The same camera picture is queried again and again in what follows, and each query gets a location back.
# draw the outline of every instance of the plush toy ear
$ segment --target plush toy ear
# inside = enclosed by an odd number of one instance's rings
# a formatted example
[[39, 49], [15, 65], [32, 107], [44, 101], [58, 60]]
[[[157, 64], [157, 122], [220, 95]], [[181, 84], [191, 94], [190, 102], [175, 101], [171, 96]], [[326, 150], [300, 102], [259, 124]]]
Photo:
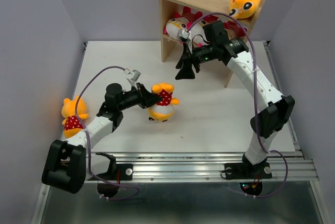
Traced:
[[213, 15], [210, 15], [209, 18], [214, 21], [217, 21], [219, 19], [217, 16], [213, 16]]
[[191, 12], [191, 8], [190, 7], [184, 7], [183, 8], [183, 13], [190, 13]]
[[203, 16], [203, 13], [201, 11], [198, 11], [197, 13], [194, 14], [195, 19], [198, 19], [201, 16]]
[[178, 12], [175, 12], [175, 13], [173, 13], [173, 17], [174, 18], [179, 18], [179, 17], [181, 17], [181, 15]]
[[68, 98], [63, 100], [63, 104], [65, 105], [66, 103], [70, 102], [71, 100], [69, 100]]

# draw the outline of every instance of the shelf leg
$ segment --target shelf leg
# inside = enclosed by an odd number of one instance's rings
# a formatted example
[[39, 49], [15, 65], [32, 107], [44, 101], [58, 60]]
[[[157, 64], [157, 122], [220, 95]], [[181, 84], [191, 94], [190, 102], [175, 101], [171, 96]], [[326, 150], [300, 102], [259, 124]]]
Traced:
[[162, 62], [165, 62], [171, 51], [175, 46], [175, 42], [168, 41], [167, 38], [163, 38], [164, 28], [169, 19], [173, 17], [173, 13], [179, 10], [179, 5], [167, 0], [160, 0], [160, 11], [161, 11], [161, 54]]
[[227, 79], [226, 79], [226, 83], [225, 83], [225, 88], [228, 87], [228, 84], [229, 84], [229, 82], [230, 82], [231, 77], [233, 76], [233, 74], [234, 74], [234, 73], [233, 73], [232, 71], [229, 71], [228, 76], [227, 76]]

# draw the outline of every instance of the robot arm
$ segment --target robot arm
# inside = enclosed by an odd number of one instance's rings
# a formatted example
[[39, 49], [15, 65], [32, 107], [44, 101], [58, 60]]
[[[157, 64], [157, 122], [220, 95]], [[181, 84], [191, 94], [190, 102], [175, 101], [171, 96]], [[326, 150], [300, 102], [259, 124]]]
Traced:
[[[125, 92], [117, 83], [106, 88], [105, 101], [93, 121], [86, 127], [93, 148], [105, 136], [114, 132], [123, 119], [122, 111], [139, 105], [149, 108], [160, 102], [162, 98], [153, 94], [141, 83], [129, 80], [130, 91]], [[70, 193], [77, 193], [85, 180], [92, 177], [87, 164], [88, 146], [85, 130], [65, 140], [55, 140], [49, 149], [42, 174], [42, 182]], [[116, 170], [115, 157], [106, 153], [92, 155], [92, 172], [94, 174], [109, 173], [113, 176]]]
[[[175, 79], [194, 79], [192, 67], [198, 73], [201, 63], [219, 60], [236, 74], [254, 97], [253, 58], [247, 45], [241, 39], [229, 40], [222, 21], [204, 26], [204, 32], [210, 44], [194, 48], [191, 34], [185, 30], [179, 31], [178, 39], [183, 42], [184, 51], [176, 66], [179, 72]], [[268, 151], [277, 132], [287, 123], [295, 101], [291, 96], [285, 97], [278, 91], [258, 67], [256, 79], [259, 134], [263, 146]], [[250, 120], [250, 124], [254, 133], [249, 148], [243, 156], [242, 164], [226, 164], [231, 169], [231, 173], [226, 174], [227, 179], [253, 178], [265, 166], [269, 166], [266, 163], [266, 153], [258, 141], [255, 117]]]

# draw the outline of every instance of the white wall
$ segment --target white wall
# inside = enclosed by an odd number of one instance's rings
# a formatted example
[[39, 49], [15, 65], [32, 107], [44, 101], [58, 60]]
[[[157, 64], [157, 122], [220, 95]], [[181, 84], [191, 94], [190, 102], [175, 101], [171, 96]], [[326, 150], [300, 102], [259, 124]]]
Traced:
[[301, 148], [313, 159], [335, 220], [334, 0], [295, 0], [270, 43]]
[[[159, 40], [159, 0], [62, 0], [84, 40]], [[293, 0], [267, 0], [252, 38], [271, 40]]]
[[82, 39], [61, 0], [0, 0], [0, 216], [30, 223]]

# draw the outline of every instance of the purple cable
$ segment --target purple cable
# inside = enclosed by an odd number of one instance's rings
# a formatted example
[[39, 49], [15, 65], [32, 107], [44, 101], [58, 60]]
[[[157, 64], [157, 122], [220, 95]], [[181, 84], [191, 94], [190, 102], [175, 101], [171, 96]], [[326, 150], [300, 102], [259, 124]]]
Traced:
[[284, 180], [282, 182], [282, 184], [280, 185], [280, 187], [275, 190], [274, 192], [267, 194], [267, 195], [263, 195], [263, 196], [256, 196], [256, 198], [267, 198], [270, 197], [272, 195], [274, 195], [275, 193], [277, 193], [280, 189], [282, 189], [282, 187], [284, 186], [284, 184], [286, 183], [287, 180], [287, 176], [288, 176], [288, 165], [287, 165], [287, 161], [285, 159], [285, 157], [277, 150], [271, 150], [271, 151], [267, 151], [266, 148], [264, 147], [262, 141], [261, 141], [261, 136], [259, 133], [259, 119], [258, 119], [258, 107], [257, 107], [257, 62], [256, 62], [256, 52], [255, 52], [255, 47], [251, 41], [251, 39], [248, 36], [248, 33], [246, 32], [246, 30], [244, 29], [244, 27], [233, 17], [225, 14], [225, 13], [221, 13], [221, 12], [213, 12], [207, 15], [203, 15], [201, 17], [199, 17], [197, 20], [195, 20], [194, 23], [192, 23], [192, 25], [189, 27], [189, 29], [187, 30], [187, 32], [189, 32], [194, 25], [196, 25], [199, 21], [201, 21], [202, 19], [204, 19], [204, 17], [209, 16], [209, 15], [222, 15], [225, 17], [228, 17], [229, 19], [233, 20], [244, 32], [245, 36], [247, 37], [250, 46], [251, 46], [251, 51], [252, 51], [252, 58], [253, 58], [253, 81], [254, 81], [254, 86], [253, 86], [253, 93], [254, 93], [254, 110], [255, 110], [255, 125], [256, 125], [256, 134], [257, 134], [257, 139], [258, 139], [258, 143], [260, 144], [261, 148], [263, 149], [263, 151], [265, 153], [269, 153], [269, 152], [275, 152], [277, 154], [279, 154], [279, 156], [284, 160], [285, 163], [285, 167], [286, 167], [286, 172], [285, 172], [285, 177]]
[[125, 68], [122, 68], [122, 67], [119, 67], [119, 66], [109, 66], [109, 67], [106, 67], [104, 69], [102, 69], [98, 74], [96, 74], [90, 81], [89, 83], [84, 87], [84, 89], [82, 90], [82, 92], [80, 93], [79, 97], [78, 97], [78, 100], [76, 101], [75, 103], [75, 115], [77, 117], [77, 119], [79, 120], [79, 122], [82, 124], [84, 130], [85, 130], [85, 134], [86, 134], [86, 137], [87, 137], [87, 151], [88, 151], [88, 171], [89, 173], [92, 175], [92, 177], [96, 178], [97, 180], [99, 181], [102, 181], [102, 182], [105, 182], [106, 184], [109, 184], [109, 185], [112, 185], [112, 186], [117, 186], [117, 187], [123, 187], [123, 188], [133, 188], [136, 190], [136, 192], [130, 196], [126, 196], [126, 197], [122, 197], [122, 198], [108, 198], [108, 197], [105, 197], [104, 195], [100, 195], [101, 198], [103, 199], [106, 199], [106, 200], [112, 200], [112, 201], [116, 201], [116, 200], [124, 200], [124, 199], [130, 199], [136, 195], [138, 195], [138, 193], [140, 192], [140, 188], [136, 187], [136, 186], [128, 186], [128, 185], [121, 185], [121, 184], [116, 184], [116, 183], [112, 183], [112, 182], [109, 182], [107, 180], [104, 180], [103, 178], [100, 178], [99, 176], [95, 175], [93, 172], [92, 172], [92, 168], [91, 168], [91, 164], [92, 164], [92, 151], [91, 151], [91, 139], [90, 139], [90, 134], [87, 132], [86, 130], [86, 126], [83, 122], [83, 120], [78, 116], [78, 103], [79, 103], [79, 99], [83, 96], [83, 93], [86, 91], [86, 89], [89, 87], [89, 85], [98, 77], [100, 76], [101, 73], [103, 73], [104, 71], [106, 70], [109, 70], [109, 69], [120, 69], [120, 70], [125, 70]]

